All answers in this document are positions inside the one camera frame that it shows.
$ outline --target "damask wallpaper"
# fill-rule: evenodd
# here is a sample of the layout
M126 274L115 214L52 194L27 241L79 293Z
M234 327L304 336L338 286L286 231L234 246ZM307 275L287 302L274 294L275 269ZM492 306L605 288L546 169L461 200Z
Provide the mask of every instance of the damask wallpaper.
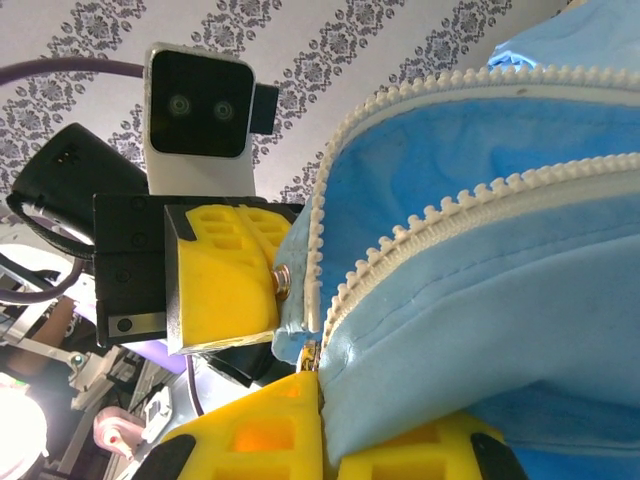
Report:
M325 143L368 95L493 47L566 0L0 0L1 61L97 56L142 63L155 41L236 55L280 88L275 132L253 141L258 194L303 202ZM142 82L56 74L0 90L0 194L57 130L80 122L143 167Z

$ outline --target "camera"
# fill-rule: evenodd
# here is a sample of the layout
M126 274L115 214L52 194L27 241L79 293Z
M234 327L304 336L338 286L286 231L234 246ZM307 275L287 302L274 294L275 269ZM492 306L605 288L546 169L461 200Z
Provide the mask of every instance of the camera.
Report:
M144 157L155 195L251 196L253 70L200 48L155 44L145 64Z

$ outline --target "zipper slider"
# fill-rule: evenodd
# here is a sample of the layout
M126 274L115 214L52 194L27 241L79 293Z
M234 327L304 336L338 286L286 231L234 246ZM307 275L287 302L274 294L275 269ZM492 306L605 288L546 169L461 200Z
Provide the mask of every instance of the zipper slider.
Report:
M316 340L309 340L304 344L296 371L298 372L315 372L318 370L320 362L320 344Z

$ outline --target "yellow 3d-printed part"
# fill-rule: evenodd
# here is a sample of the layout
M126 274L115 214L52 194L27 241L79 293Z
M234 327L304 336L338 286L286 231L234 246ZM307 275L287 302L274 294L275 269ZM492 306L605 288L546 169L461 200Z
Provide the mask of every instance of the yellow 3d-printed part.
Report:
M338 480L482 480L471 434L501 434L459 412L342 459Z
M291 228L289 222L279 213L262 208L240 205L235 211L260 245L267 263L273 266L278 247Z
M271 340L279 323L271 270L289 223L277 213L227 205L174 214L180 215L188 223L172 219L177 280L175 294L167 295L169 351Z
M322 480L315 372L300 372L182 425L196 445L179 480Z

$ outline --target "bolt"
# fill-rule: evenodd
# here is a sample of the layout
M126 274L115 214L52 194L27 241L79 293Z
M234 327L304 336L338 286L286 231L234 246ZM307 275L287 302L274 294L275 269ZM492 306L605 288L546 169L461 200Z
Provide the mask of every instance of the bolt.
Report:
M131 199L131 208L133 210L141 211L147 206L147 201L143 197L133 197Z
M133 327L133 322L129 318L121 318L116 325L122 333L128 332Z
M144 233L136 233L131 237L131 245L134 247L144 247L147 244L147 236Z
M276 290L276 298L284 300L289 296L291 290L291 274L289 267L286 265L278 265L271 273L273 284Z
M131 274L128 270L118 270L116 272L116 280L120 283L127 283L131 279Z

